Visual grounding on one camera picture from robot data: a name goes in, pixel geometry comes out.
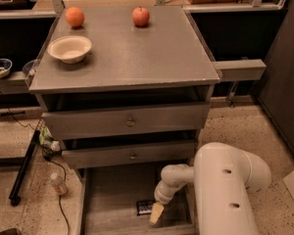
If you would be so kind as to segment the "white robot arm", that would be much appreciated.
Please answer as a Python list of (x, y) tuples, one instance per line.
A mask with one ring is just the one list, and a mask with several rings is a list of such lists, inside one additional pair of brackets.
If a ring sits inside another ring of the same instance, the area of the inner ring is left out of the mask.
[(197, 151), (192, 166), (165, 166), (154, 191), (152, 225), (188, 183), (194, 186), (200, 235), (259, 235), (248, 195), (271, 183), (270, 168), (259, 156), (212, 142)]

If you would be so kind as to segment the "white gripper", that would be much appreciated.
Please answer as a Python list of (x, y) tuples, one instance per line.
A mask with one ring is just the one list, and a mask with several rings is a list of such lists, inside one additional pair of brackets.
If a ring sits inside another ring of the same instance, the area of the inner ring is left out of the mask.
[(155, 188), (154, 197), (157, 203), (153, 204), (149, 223), (155, 225), (164, 211), (164, 205), (167, 205), (179, 190), (177, 186), (170, 186), (161, 180)]

